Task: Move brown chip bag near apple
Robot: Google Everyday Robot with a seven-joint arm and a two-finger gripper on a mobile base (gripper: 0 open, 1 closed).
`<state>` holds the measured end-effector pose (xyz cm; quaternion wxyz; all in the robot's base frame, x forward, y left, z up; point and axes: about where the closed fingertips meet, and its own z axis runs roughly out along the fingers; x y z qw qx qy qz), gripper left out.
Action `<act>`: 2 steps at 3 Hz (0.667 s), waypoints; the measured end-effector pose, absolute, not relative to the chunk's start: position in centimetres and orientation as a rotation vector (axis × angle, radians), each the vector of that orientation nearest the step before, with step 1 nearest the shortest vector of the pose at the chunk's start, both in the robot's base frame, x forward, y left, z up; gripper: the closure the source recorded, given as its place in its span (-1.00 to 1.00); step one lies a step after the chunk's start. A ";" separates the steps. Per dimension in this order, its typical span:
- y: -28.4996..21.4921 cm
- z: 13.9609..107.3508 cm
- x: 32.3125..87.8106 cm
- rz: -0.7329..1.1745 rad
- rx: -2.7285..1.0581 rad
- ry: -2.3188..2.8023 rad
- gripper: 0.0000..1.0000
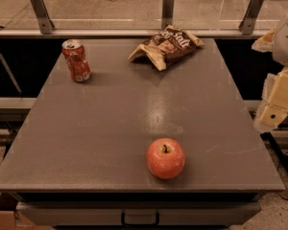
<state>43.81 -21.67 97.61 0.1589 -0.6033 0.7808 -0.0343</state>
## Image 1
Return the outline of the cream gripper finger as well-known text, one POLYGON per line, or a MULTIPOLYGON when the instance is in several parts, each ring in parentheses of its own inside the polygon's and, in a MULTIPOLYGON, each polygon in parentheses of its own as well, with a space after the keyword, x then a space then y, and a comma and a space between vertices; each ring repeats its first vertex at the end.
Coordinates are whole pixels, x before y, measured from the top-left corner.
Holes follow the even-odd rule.
POLYGON ((261 98, 253 126, 260 133, 271 132, 288 116, 288 67, 267 75, 261 98))

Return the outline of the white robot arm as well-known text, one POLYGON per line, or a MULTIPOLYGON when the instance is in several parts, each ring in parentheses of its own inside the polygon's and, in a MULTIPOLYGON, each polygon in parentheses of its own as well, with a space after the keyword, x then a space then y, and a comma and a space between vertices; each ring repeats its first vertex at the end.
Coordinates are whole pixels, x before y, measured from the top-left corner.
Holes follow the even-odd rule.
POLYGON ((263 36, 259 37, 252 49, 271 52, 273 60, 283 69, 269 73, 264 80, 262 101, 255 112, 254 128, 260 133, 276 129, 288 116, 288 13, 263 36))

